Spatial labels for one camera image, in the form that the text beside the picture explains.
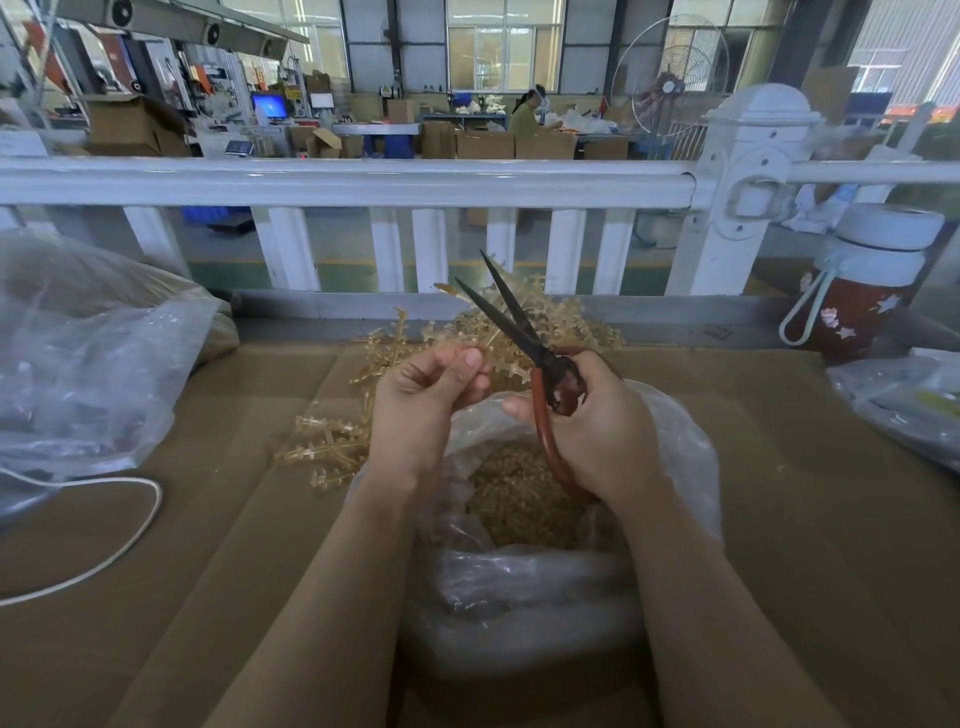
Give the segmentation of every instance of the forearm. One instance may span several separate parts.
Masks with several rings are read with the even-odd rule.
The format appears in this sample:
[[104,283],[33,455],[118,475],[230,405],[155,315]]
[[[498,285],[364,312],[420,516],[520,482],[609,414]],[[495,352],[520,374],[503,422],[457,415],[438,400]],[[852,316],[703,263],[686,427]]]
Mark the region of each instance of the forearm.
[[668,725],[845,724],[668,479],[625,507]]
[[347,501],[207,728],[383,725],[414,536],[395,486],[369,477]]

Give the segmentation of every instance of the scissor blade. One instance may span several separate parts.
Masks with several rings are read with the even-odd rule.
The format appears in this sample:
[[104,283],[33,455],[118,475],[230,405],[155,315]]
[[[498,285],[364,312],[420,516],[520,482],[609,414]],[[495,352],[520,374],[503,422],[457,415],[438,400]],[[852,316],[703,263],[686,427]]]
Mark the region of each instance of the scissor blade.
[[513,321],[508,319],[503,311],[499,310],[495,305],[487,301],[487,299],[470,288],[462,280],[454,280],[457,281],[457,284],[463,289],[464,293],[470,296],[470,300],[476,303],[477,308],[483,311],[487,318],[493,321],[493,325],[503,331],[523,353],[530,357],[531,361],[534,363],[534,366],[543,366],[543,354],[546,349],[539,340],[531,339],[526,332],[521,331]]
[[511,316],[513,316],[514,321],[516,321],[516,325],[520,327],[520,330],[533,338],[535,341],[539,341],[540,337],[537,336],[537,331],[534,329],[533,324],[530,323],[530,319],[527,318],[527,314],[523,310],[523,306],[521,306],[519,301],[516,299],[514,292],[510,290],[510,287],[507,285],[507,281],[504,280],[500,275],[500,272],[496,270],[496,266],[493,265],[493,261],[487,257],[486,253],[480,251],[480,255],[483,256],[484,262],[487,263],[487,269],[490,271],[490,275],[493,277],[493,283],[496,285],[496,290],[498,290],[500,292],[500,296],[503,297],[503,303],[507,305]]

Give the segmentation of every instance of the person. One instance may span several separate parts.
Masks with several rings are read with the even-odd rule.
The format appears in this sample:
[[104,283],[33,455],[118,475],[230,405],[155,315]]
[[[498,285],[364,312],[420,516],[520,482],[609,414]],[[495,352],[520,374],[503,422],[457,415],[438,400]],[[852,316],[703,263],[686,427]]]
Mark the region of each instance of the person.
[[[537,109],[546,103],[546,91],[543,86],[537,85],[531,88],[516,101],[514,112],[510,116],[510,124],[507,126],[508,132],[513,132],[517,136],[534,136],[540,130],[540,123],[537,121]],[[559,129],[564,122],[556,121],[547,129]]]
[[[642,398],[596,353],[573,358],[588,396],[553,417],[557,445],[622,524],[666,725],[845,725],[663,473]],[[448,345],[381,379],[366,477],[206,728],[384,725],[418,503],[441,485],[450,416],[490,373],[480,351]],[[503,408],[533,422],[529,399]]]

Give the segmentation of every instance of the green shirt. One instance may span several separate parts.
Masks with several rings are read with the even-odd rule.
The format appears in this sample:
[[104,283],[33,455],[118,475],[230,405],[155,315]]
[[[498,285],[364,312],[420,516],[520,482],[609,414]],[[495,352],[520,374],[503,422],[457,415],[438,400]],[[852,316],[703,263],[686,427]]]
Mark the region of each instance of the green shirt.
[[520,108],[510,117],[510,126],[507,131],[517,136],[534,136],[539,129],[540,124],[537,123],[534,110],[528,104],[520,104]]

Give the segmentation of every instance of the right hand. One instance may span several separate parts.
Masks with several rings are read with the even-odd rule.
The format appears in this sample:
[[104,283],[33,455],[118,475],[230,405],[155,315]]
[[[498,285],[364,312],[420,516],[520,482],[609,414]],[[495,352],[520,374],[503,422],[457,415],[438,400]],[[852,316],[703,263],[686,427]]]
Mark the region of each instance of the right hand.
[[[577,482],[614,512],[627,508],[653,483],[661,483],[657,427],[643,398],[596,352],[571,356],[587,383],[587,400],[570,417],[550,413],[553,435]],[[528,397],[503,401],[508,415],[530,426]]]

